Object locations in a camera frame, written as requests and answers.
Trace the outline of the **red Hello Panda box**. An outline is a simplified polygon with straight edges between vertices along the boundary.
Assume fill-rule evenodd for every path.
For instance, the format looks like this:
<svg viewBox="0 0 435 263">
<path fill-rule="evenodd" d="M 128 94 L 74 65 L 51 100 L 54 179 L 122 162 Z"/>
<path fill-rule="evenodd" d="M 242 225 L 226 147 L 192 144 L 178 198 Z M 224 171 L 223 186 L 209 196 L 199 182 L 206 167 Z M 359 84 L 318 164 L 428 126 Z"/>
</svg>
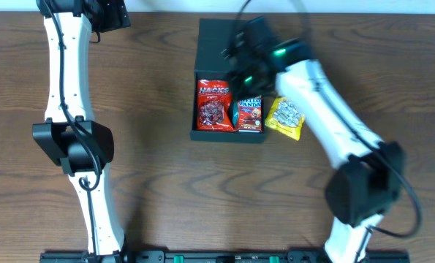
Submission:
<svg viewBox="0 0 435 263">
<path fill-rule="evenodd" d="M 236 104 L 235 130 L 260 133 L 262 131 L 262 99 L 260 96 L 244 99 Z"/>
</svg>

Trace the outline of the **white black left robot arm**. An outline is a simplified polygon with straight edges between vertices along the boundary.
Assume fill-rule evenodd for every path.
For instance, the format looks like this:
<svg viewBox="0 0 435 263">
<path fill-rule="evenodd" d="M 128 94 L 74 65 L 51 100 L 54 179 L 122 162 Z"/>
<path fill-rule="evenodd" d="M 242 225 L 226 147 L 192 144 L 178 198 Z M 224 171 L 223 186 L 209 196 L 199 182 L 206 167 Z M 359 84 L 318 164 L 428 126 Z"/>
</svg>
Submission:
<svg viewBox="0 0 435 263">
<path fill-rule="evenodd" d="M 117 0 L 37 0 L 48 36 L 50 83 L 44 121 L 34 141 L 62 169 L 80 202 L 88 247 L 80 253 L 41 255 L 41 262 L 134 262 L 110 187 L 113 133 L 97 123 L 89 95 L 92 36 L 126 28 L 125 3 Z"/>
</svg>

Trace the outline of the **red Hacks candy bag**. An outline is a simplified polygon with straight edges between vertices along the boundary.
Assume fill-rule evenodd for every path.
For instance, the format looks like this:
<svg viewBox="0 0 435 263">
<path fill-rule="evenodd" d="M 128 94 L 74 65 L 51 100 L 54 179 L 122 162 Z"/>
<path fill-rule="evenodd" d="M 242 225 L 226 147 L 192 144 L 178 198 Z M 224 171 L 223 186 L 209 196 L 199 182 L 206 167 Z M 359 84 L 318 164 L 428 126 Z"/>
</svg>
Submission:
<svg viewBox="0 0 435 263">
<path fill-rule="evenodd" d="M 232 102 L 229 84 L 223 80 L 197 81 L 197 130 L 234 132 L 227 114 Z"/>
</svg>

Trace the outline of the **teal Chunkies cookie box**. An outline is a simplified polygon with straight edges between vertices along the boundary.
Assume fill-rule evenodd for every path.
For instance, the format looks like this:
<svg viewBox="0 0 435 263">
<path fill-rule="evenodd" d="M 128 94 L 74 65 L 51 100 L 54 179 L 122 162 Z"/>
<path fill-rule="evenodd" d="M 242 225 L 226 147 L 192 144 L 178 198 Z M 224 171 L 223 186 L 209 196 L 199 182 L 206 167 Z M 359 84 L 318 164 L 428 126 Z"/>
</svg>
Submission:
<svg viewBox="0 0 435 263">
<path fill-rule="evenodd" d="M 238 103 L 235 102 L 235 103 L 232 105 L 232 124 L 233 124 L 233 128 L 234 128 L 234 131 L 235 131 L 235 132 L 238 130 L 238 125 L 237 125 L 237 122 L 238 122 L 238 116 L 239 116 L 239 112 L 238 112 Z"/>
</svg>

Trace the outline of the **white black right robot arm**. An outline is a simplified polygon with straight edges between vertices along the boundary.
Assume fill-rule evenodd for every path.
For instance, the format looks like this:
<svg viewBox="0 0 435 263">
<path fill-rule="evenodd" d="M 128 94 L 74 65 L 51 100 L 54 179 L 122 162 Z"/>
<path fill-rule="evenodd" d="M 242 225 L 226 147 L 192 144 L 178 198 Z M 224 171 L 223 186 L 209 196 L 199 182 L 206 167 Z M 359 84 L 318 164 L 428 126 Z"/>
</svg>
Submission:
<svg viewBox="0 0 435 263">
<path fill-rule="evenodd" d="M 324 148 L 335 173 L 325 189 L 333 214 L 324 244 L 330 262 L 366 262 L 366 247 L 405 187 L 404 152 L 384 142 L 348 107 L 311 48 L 280 42 L 271 32 L 241 30 L 230 37 L 230 89 L 239 99 L 276 93 L 292 102 Z"/>
</svg>

